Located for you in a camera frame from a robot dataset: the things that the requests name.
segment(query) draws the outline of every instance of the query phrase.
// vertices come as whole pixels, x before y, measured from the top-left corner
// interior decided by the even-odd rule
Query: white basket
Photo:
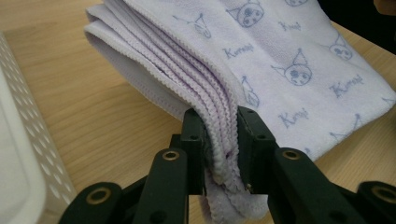
[[[76,191],[0,32],[0,223],[57,223]]]

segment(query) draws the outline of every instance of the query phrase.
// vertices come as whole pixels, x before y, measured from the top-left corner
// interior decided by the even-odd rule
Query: lavender towel
[[[315,160],[396,102],[316,0],[105,0],[87,11],[87,38],[131,84],[178,119],[189,107],[203,119],[208,221],[267,211],[240,180],[238,105]]]

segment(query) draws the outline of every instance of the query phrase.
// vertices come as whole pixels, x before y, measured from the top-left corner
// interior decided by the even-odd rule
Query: fabric
[[[105,0],[87,12],[87,38],[131,84],[178,119],[189,107],[203,119],[212,148],[202,202],[214,223],[267,211],[240,179],[239,105],[281,147],[315,160],[396,102],[316,0]]]

